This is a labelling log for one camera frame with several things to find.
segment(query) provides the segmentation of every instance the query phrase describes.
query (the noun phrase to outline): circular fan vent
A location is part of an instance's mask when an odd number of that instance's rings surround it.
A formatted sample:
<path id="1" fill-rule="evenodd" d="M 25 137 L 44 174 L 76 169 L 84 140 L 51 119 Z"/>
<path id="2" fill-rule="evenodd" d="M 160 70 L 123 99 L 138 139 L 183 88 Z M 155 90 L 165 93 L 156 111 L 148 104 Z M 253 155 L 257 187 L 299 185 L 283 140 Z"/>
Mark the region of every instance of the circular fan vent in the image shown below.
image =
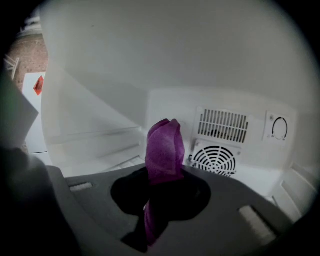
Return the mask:
<path id="1" fill-rule="evenodd" d="M 208 146 L 194 155 L 193 167 L 230 177 L 236 171 L 236 159 L 225 147 Z"/>

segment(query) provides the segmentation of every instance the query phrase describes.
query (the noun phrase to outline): red sign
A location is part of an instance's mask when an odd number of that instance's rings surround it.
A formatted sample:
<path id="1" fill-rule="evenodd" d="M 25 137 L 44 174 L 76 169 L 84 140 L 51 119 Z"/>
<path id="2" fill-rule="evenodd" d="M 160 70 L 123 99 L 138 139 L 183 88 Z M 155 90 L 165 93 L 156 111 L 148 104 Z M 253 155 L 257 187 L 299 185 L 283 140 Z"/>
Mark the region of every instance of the red sign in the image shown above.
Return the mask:
<path id="1" fill-rule="evenodd" d="M 35 93 L 39 96 L 39 94 L 42 92 L 42 86 L 44 86 L 44 78 L 42 76 L 39 77 L 38 81 L 36 81 L 33 89 Z"/>

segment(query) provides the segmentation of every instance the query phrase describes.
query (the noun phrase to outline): rectangular vent grille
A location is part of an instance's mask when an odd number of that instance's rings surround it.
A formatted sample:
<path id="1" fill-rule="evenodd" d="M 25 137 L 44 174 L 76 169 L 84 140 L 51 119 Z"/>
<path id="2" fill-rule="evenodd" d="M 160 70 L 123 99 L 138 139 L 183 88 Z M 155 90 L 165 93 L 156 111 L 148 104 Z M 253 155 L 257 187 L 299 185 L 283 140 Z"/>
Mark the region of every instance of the rectangular vent grille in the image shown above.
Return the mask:
<path id="1" fill-rule="evenodd" d="M 247 130 L 248 117 L 246 115 L 205 109 L 200 116 L 198 134 L 244 143 Z"/>

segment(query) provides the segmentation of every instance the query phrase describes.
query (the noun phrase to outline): warning sticker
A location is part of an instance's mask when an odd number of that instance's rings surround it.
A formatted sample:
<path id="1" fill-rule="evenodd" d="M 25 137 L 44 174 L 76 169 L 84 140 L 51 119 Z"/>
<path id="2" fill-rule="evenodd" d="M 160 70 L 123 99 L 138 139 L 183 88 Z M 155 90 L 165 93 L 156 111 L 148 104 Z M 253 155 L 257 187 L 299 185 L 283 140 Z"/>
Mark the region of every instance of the warning sticker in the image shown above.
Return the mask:
<path id="1" fill-rule="evenodd" d="M 39 77 L 38 81 L 36 81 L 33 89 L 35 93 L 39 96 L 42 92 L 42 86 L 44 85 L 44 78 L 42 76 Z"/>

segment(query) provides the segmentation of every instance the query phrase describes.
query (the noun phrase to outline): purple towel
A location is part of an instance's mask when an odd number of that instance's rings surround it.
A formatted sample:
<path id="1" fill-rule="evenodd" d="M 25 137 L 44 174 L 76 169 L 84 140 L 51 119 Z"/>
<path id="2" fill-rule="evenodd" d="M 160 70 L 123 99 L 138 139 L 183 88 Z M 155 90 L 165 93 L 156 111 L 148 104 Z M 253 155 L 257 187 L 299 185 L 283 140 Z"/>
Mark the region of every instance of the purple towel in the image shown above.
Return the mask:
<path id="1" fill-rule="evenodd" d="M 164 119 L 155 124 L 147 135 L 145 165 L 149 185 L 172 182 L 184 178 L 181 167 L 185 156 L 180 124 L 176 119 Z M 153 245 L 164 231 L 162 220 L 156 219 L 149 200 L 144 210 L 144 225 L 149 246 Z"/>

